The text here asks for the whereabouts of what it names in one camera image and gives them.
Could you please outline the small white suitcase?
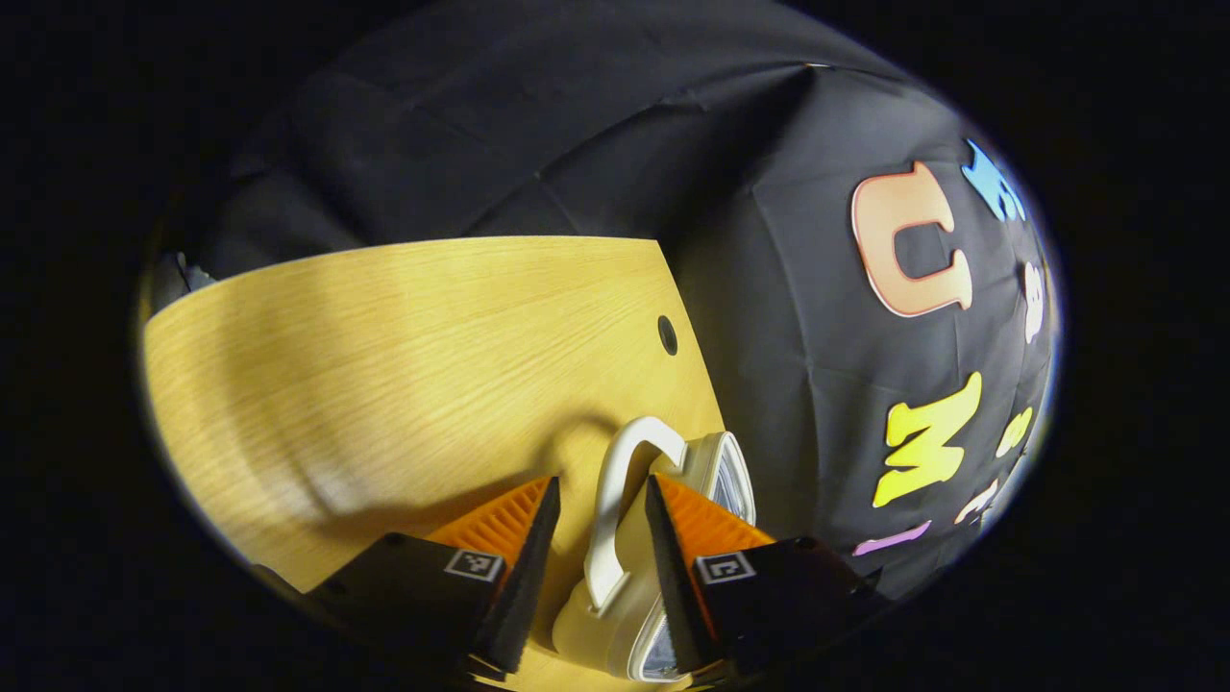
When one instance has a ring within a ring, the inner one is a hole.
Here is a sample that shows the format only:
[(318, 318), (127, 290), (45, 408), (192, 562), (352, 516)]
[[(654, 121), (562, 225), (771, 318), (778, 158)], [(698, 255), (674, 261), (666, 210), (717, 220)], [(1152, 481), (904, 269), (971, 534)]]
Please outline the small white suitcase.
[(554, 621), (551, 639), (558, 656), (613, 678), (676, 683), (684, 676), (658, 583), (642, 483), (629, 509), (621, 508), (638, 447), (654, 451), (649, 472), (756, 522), (750, 470), (732, 431), (685, 439), (653, 415), (629, 422), (603, 456), (583, 578)]

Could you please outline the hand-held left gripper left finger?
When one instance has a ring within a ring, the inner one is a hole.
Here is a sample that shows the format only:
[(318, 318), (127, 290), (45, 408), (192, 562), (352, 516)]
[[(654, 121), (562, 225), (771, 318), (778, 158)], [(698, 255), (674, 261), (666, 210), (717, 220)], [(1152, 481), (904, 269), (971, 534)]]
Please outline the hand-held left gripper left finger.
[(305, 596), (346, 635), (440, 680), (517, 674), (561, 513), (542, 477), (426, 537), (387, 531)]

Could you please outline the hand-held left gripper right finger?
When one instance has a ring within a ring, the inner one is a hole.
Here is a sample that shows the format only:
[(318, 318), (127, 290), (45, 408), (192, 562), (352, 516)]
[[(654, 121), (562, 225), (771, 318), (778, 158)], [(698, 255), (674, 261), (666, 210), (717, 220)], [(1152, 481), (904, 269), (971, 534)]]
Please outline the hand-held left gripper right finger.
[(772, 538), (663, 474), (645, 490), (676, 665), (690, 678), (765, 678), (889, 608), (820, 540)]

